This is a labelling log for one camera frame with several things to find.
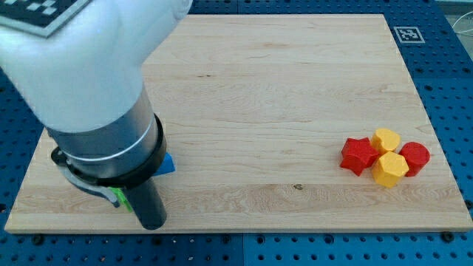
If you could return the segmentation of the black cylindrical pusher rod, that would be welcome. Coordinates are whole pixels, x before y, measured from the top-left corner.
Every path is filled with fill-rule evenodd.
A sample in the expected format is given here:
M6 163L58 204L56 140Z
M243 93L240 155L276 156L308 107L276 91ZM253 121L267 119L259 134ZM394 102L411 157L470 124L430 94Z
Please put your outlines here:
M143 228L156 230L164 225L167 213L152 178L123 192Z

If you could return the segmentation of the black ring tool flange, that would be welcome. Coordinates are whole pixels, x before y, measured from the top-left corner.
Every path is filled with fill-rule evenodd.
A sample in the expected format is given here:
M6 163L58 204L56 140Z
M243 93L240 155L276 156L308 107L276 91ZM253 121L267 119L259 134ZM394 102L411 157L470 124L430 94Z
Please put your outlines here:
M51 152L50 157L57 166L66 169L66 179L76 188L94 196L103 197L117 208L120 206L118 199L109 190L109 187L121 188L124 191L127 188L134 188L144 183L158 170L167 153L163 125L156 115L153 122L157 126L157 144L154 146L153 151L137 168L117 177L98 178L83 173L70 162L70 158L59 147L56 147Z

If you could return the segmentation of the fiducial tag on arm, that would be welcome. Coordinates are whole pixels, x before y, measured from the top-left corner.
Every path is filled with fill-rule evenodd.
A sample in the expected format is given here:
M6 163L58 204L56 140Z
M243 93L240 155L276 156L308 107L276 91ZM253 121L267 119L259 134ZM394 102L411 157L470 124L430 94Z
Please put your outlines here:
M1 26L49 38L91 0L1 0Z

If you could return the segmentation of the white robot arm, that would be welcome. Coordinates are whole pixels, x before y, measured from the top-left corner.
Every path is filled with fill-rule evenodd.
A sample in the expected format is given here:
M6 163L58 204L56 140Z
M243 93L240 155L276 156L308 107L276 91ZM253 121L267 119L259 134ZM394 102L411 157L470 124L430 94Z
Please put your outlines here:
M75 187L160 228L152 182L166 156L142 66L192 0L3 0L1 69L56 142L52 161Z

